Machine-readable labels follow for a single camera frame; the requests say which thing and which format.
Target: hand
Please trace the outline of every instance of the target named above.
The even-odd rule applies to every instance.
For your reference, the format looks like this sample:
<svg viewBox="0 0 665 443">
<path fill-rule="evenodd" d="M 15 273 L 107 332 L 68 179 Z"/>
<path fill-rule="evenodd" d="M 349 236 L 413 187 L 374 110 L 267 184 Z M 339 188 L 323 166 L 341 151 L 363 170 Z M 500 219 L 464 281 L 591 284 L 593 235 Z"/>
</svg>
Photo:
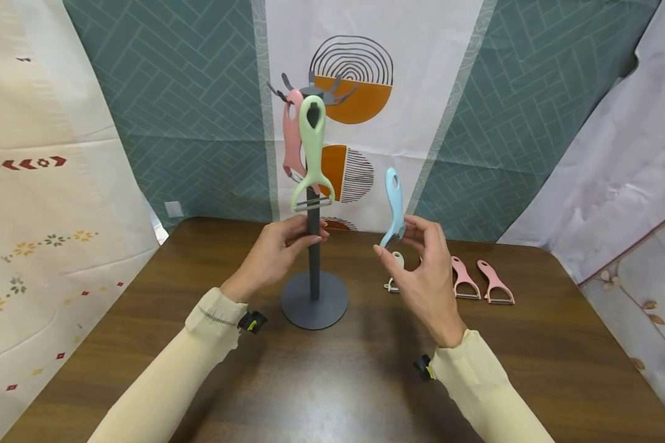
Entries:
<svg viewBox="0 0 665 443">
<path fill-rule="evenodd" d="M 305 248 L 326 241 L 329 233 L 323 228 L 327 225 L 320 220 L 318 235 L 308 235 L 305 215 L 267 224 L 242 265 L 222 284 L 222 294 L 235 302 L 247 303 L 257 290 L 282 279 Z"/>
<path fill-rule="evenodd" d="M 415 215 L 404 215 L 406 233 L 402 242 L 414 248 L 423 258 L 414 271 L 403 269 L 392 253 L 375 244 L 374 251 L 397 283 L 399 292 L 411 312 L 429 328 L 439 347 L 460 345 L 467 330 L 453 297 L 451 255 L 438 223 Z"/>
</svg>

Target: wall outlet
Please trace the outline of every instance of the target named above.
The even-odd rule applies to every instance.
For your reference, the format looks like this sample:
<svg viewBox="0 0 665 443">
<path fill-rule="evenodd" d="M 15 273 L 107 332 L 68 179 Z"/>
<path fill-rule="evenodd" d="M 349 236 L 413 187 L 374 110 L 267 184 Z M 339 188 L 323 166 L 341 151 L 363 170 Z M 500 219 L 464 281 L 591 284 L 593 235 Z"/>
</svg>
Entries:
<svg viewBox="0 0 665 443">
<path fill-rule="evenodd" d="M 182 217 L 184 214 L 182 213 L 182 205 L 180 205 L 180 202 L 175 200 L 175 201 L 166 201 L 165 202 L 165 210 L 167 210 L 167 215 L 168 217 Z"/>
</svg>

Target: wrist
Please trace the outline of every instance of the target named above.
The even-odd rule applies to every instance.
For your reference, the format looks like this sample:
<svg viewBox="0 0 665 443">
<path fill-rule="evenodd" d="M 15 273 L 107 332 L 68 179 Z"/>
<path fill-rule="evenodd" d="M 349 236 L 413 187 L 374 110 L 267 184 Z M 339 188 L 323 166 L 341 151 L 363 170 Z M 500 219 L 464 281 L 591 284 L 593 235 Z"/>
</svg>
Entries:
<svg viewBox="0 0 665 443">
<path fill-rule="evenodd" d="M 458 313 L 429 325 L 429 332 L 440 348 L 453 349 L 461 344 L 468 327 Z"/>
<path fill-rule="evenodd" d="M 224 297 L 235 303 L 248 303 L 249 299 L 257 290 L 253 278 L 247 277 L 240 271 L 236 271 L 222 285 L 220 290 Z"/>
</svg>

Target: forearm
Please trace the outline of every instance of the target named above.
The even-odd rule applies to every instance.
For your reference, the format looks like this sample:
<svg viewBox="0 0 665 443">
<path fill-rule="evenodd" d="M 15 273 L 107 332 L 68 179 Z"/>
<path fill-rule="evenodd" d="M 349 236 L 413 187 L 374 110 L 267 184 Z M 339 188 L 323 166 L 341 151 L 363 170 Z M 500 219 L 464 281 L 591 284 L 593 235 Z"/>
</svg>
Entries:
<svg viewBox="0 0 665 443">
<path fill-rule="evenodd" d="M 477 331 L 454 349 L 436 349 L 433 376 L 486 443 L 553 442 Z"/>
<path fill-rule="evenodd" d="M 228 324 L 208 321 L 203 312 L 215 312 Z M 115 402 L 89 443 L 168 442 L 204 379 L 236 348 L 236 322 L 245 312 L 246 305 L 212 289 L 187 326 Z"/>
</svg>

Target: curtain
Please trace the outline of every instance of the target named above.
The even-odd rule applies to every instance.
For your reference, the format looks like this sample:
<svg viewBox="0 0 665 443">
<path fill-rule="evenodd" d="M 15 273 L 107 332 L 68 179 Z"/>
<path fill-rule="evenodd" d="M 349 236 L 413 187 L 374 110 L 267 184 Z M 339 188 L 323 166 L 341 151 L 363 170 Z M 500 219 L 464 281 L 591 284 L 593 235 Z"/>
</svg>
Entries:
<svg viewBox="0 0 665 443">
<path fill-rule="evenodd" d="M 583 291 L 665 404 L 665 226 L 589 280 Z"/>
<path fill-rule="evenodd" d="M 598 104 L 499 242 L 551 251 L 578 282 L 665 220 L 665 1 L 637 69 Z"/>
<path fill-rule="evenodd" d="M 665 0 L 636 56 L 500 242 L 547 248 L 584 282 L 665 404 Z"/>
<path fill-rule="evenodd" d="M 157 246 L 61 1 L 0 1 L 0 438 Z"/>
<path fill-rule="evenodd" d="M 323 216 L 385 231 L 393 165 L 409 213 L 494 242 L 630 65 L 659 0 L 65 4 L 166 228 L 290 214 L 283 102 L 266 81 L 287 93 L 281 73 L 300 88 L 312 68 L 329 87 L 334 65 L 338 94 L 358 88 L 328 107 L 323 170 L 339 200 Z"/>
</svg>

